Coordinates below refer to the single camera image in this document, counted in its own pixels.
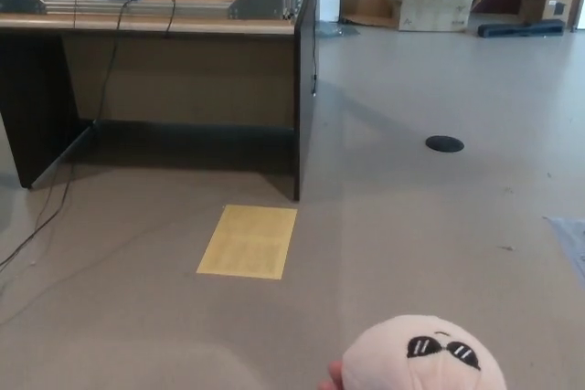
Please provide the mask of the person's bare hand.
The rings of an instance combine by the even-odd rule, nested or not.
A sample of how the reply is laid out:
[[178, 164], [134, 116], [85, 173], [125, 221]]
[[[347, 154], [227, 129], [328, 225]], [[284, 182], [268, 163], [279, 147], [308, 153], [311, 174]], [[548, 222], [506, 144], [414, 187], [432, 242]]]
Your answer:
[[343, 390], [342, 362], [334, 361], [328, 365], [328, 378], [321, 382], [318, 390]]

